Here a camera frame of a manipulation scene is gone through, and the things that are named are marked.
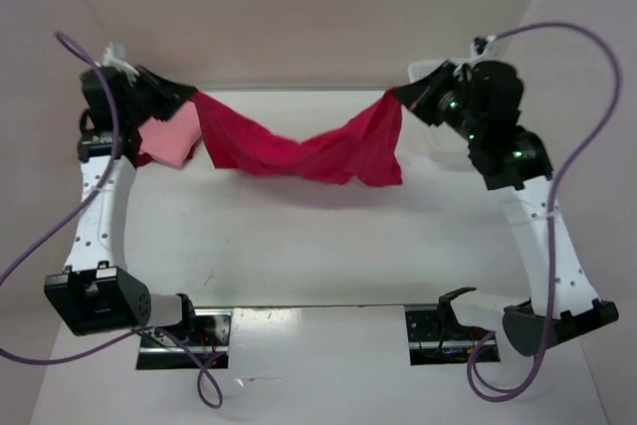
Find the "light pink t shirt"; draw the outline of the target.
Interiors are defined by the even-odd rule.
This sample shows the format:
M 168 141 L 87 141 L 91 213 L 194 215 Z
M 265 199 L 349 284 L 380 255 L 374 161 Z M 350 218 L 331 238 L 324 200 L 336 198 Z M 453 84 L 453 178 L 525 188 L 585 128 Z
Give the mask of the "light pink t shirt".
M 139 134 L 139 152 L 149 154 L 152 162 L 182 169 L 201 138 L 195 104 L 185 103 L 169 121 L 148 120 L 139 128 Z

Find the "magenta t shirt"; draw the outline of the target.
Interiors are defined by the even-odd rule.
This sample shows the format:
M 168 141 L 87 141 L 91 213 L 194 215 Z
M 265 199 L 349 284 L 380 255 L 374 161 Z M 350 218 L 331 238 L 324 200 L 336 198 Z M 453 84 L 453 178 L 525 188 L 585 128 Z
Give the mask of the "magenta t shirt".
M 192 101 L 204 146 L 218 169 L 338 185 L 353 178 L 369 187 L 402 183 L 395 150 L 403 105 L 391 91 L 345 125 L 301 142 L 274 134 L 203 93 Z

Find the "dark red t shirt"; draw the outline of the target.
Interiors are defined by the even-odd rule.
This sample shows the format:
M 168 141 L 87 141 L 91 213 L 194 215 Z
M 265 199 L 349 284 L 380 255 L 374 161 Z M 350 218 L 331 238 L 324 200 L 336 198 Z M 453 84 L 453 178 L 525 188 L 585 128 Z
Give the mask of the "dark red t shirt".
M 136 156 L 135 167 L 136 168 L 143 167 L 151 163 L 152 161 L 153 161 L 153 158 L 149 154 L 145 152 L 139 152 Z

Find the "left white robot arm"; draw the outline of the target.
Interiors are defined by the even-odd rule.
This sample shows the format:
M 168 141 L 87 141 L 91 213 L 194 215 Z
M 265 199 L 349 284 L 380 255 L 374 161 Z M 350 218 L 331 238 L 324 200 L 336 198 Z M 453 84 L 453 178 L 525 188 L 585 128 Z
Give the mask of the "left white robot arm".
M 172 118 L 197 90 L 148 70 L 130 80 L 114 67 L 88 70 L 81 83 L 88 106 L 77 151 L 86 206 L 62 273 L 45 280 L 45 296 L 75 335 L 159 326 L 174 343 L 188 344 L 199 330 L 192 302 L 185 294 L 154 295 L 128 272 L 124 230 L 140 127 Z

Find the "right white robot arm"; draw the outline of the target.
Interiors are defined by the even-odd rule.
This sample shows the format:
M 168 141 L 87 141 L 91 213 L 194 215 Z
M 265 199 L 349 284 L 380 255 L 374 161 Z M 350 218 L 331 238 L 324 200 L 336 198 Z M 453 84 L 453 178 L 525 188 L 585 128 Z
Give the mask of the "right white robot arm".
M 471 163 L 512 228 L 531 290 L 525 301 L 473 287 L 447 293 L 438 302 L 439 331 L 458 338 L 471 326 L 501 327 L 516 352 L 533 356 L 617 321 L 619 311 L 583 272 L 551 190 L 556 179 L 547 151 L 519 123 L 523 93 L 516 69 L 499 61 L 446 61 L 393 91 L 418 119 L 445 124 L 467 141 Z

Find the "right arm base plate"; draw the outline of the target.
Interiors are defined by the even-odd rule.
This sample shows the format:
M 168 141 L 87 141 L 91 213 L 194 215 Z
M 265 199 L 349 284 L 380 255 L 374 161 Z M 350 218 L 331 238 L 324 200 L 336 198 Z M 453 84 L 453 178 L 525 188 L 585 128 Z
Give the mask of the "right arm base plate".
M 435 305 L 406 307 L 404 310 L 410 364 L 466 364 L 478 342 L 488 332 L 478 327 L 461 326 L 445 330 Z

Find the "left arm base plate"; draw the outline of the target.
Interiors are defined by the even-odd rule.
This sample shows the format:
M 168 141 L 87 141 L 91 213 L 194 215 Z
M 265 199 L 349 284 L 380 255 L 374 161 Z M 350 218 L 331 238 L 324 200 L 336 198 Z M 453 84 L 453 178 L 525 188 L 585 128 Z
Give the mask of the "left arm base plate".
M 194 329 L 173 330 L 180 342 L 202 363 L 212 369 L 226 369 L 229 361 L 233 312 L 231 310 L 198 308 Z M 152 330 L 140 339 L 136 370 L 185 370 L 198 366 L 186 351 L 164 333 Z

